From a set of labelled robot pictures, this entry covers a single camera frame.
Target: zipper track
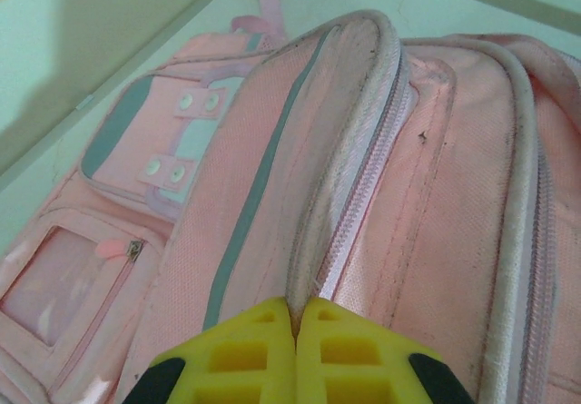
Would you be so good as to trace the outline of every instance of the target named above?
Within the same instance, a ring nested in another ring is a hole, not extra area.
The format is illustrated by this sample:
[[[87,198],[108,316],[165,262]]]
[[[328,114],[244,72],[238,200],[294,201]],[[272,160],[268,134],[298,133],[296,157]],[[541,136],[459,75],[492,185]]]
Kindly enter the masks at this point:
[[[409,109],[402,108],[402,106],[407,106],[411,102],[412,93],[408,87],[403,60],[402,54],[399,57],[395,82],[391,87],[378,128],[369,145],[368,155],[361,165],[348,204],[340,216],[337,229],[331,238],[330,247],[320,267],[316,286],[320,288],[317,295],[322,298],[332,299],[339,285],[351,247],[363,223],[393,143],[408,118]]]
[[[529,279],[525,342],[518,402],[543,402],[549,362],[550,335],[556,289],[556,231],[554,192],[547,158],[538,150],[538,183],[533,251]]]
[[[119,291],[121,290],[121,288],[125,284],[125,282],[127,281],[127,278],[129,277],[129,274],[131,273],[131,269],[133,268],[133,265],[134,265],[134,260],[132,260],[131,258],[128,258],[127,262],[124,264],[121,271],[117,275],[117,278],[115,279],[115,282],[113,283],[113,286],[111,286],[109,293],[107,293],[107,296],[105,297],[105,299],[103,301],[103,304],[101,305],[101,307],[97,311],[97,313],[94,316],[93,320],[91,321],[91,324],[89,325],[89,327],[87,327],[87,330],[84,333],[84,335],[82,336],[82,338],[79,340],[79,343],[76,345],[73,353],[71,354],[71,357],[64,364],[63,368],[61,369],[58,376],[54,380],[53,385],[49,389],[49,392],[48,392],[49,394],[53,394],[61,386],[63,386],[64,381],[69,376],[69,374],[73,371],[74,367],[77,365],[77,363],[79,362],[79,360],[83,356],[84,351],[86,350],[86,347],[88,346],[89,342],[93,338],[96,331],[99,329],[101,322],[103,322],[105,314],[111,308],[111,305],[113,304],[113,301],[117,297],[117,294],[119,293]]]

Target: zipper pull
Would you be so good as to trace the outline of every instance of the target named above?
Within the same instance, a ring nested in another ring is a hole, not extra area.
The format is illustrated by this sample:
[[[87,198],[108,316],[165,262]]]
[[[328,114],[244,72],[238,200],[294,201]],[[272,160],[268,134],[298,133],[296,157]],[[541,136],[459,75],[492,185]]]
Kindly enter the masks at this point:
[[[94,253],[101,259],[113,259],[119,256],[125,256],[130,261],[136,261],[143,249],[143,241],[123,241],[121,239],[106,239],[100,241]]]

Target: pink backpack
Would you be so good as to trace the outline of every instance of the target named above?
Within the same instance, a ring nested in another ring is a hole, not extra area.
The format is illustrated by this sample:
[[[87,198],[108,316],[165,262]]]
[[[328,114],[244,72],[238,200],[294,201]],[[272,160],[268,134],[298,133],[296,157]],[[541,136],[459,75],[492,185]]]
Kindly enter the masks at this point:
[[[518,35],[404,49],[376,12],[266,55],[262,2],[233,27],[259,35],[130,85],[16,241],[0,392],[122,402],[160,352],[273,296],[297,327],[318,295],[478,402],[578,401],[581,63]]]

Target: white snap button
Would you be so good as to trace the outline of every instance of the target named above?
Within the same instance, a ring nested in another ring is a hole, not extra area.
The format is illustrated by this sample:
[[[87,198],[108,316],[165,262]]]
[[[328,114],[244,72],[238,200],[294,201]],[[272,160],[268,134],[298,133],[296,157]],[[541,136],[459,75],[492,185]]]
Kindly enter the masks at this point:
[[[188,107],[192,105],[193,97],[191,94],[186,94],[180,100],[180,109],[185,111]]]
[[[173,169],[172,177],[170,178],[170,180],[172,181],[172,183],[177,183],[178,181],[180,181],[182,179],[184,174],[185,174],[185,166],[178,165]]]
[[[154,175],[156,172],[160,171],[162,163],[159,159],[153,159],[147,163],[147,167],[145,168],[145,173],[147,175]]]
[[[210,97],[208,97],[208,100],[206,100],[206,111],[210,112],[213,111],[216,106],[218,105],[218,103],[220,102],[220,96],[216,93],[210,95]]]

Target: yellow object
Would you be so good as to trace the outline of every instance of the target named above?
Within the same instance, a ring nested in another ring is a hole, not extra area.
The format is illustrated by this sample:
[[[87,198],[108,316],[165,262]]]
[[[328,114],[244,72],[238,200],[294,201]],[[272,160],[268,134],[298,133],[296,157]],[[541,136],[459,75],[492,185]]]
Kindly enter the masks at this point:
[[[168,388],[168,404],[430,404],[409,363],[414,353],[440,359],[413,340],[314,299],[295,354],[286,303],[271,299],[158,356],[150,370],[182,364],[172,384],[153,375]],[[140,402],[130,397],[125,402]]]

